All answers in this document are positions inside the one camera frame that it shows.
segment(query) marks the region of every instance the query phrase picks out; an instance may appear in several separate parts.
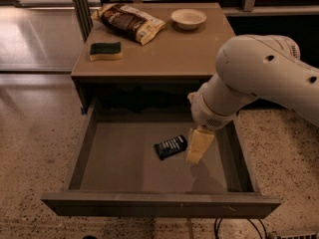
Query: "open drawer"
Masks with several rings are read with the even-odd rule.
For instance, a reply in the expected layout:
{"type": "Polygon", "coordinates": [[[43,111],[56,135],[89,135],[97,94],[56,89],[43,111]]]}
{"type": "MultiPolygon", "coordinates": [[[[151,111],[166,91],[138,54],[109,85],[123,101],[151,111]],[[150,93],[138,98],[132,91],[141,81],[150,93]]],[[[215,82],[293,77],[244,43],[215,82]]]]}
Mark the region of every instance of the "open drawer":
{"type": "Polygon", "coordinates": [[[154,144],[191,127],[189,106],[134,113],[93,101],[63,191],[42,200],[65,216],[264,218],[280,204],[261,195],[236,120],[199,164],[186,151],[160,160],[154,144]]]}

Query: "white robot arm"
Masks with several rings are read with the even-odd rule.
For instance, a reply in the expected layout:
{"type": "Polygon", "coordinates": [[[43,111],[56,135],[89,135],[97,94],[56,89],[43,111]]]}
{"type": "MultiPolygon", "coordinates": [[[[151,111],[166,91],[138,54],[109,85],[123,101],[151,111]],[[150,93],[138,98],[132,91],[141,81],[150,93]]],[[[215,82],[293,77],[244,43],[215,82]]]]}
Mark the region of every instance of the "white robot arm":
{"type": "Polygon", "coordinates": [[[264,99],[319,126],[318,78],[290,38],[236,36],[219,49],[216,74],[188,96],[191,113],[198,125],[221,129],[242,107],[264,99]]]}

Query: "floor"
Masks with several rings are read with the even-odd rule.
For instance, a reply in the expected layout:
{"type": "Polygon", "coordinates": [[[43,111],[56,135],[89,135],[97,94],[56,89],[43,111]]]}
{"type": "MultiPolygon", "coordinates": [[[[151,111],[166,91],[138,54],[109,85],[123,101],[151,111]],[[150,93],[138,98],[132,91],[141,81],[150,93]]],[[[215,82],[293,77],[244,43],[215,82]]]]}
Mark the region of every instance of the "floor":
{"type": "MultiPolygon", "coordinates": [[[[0,7],[0,69],[72,68],[82,47],[72,10],[0,7]]],[[[212,239],[211,219],[59,217],[41,202],[63,187],[85,116],[69,75],[0,76],[0,239],[212,239]]],[[[283,109],[239,115],[264,195],[282,204],[268,231],[319,231],[319,129],[283,109]]],[[[246,220],[224,220],[219,237],[258,238],[246,220]]]]}

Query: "speckled floor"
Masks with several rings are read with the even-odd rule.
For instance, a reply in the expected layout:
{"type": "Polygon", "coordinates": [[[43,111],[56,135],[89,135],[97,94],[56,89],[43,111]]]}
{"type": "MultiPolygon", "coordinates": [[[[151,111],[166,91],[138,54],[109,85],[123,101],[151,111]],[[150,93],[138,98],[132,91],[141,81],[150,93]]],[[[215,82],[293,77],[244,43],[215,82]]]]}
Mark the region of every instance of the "speckled floor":
{"type": "MultiPolygon", "coordinates": [[[[70,76],[0,75],[0,239],[214,238],[210,219],[59,217],[44,205],[42,193],[63,186],[84,119],[70,76]]],[[[261,192],[282,199],[267,230],[319,231],[319,129],[287,110],[245,110],[239,124],[261,192]]],[[[219,235],[258,238],[246,220],[224,220],[219,235]]]]}

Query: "white bowl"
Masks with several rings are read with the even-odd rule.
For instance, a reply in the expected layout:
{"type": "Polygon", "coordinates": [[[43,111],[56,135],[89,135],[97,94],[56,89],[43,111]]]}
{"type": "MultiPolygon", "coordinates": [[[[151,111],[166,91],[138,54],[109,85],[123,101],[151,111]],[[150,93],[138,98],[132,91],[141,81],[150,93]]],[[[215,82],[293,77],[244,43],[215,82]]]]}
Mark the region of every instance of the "white bowl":
{"type": "Polygon", "coordinates": [[[203,12],[194,9],[176,10],[170,16],[183,30],[193,30],[206,20],[203,12]]]}

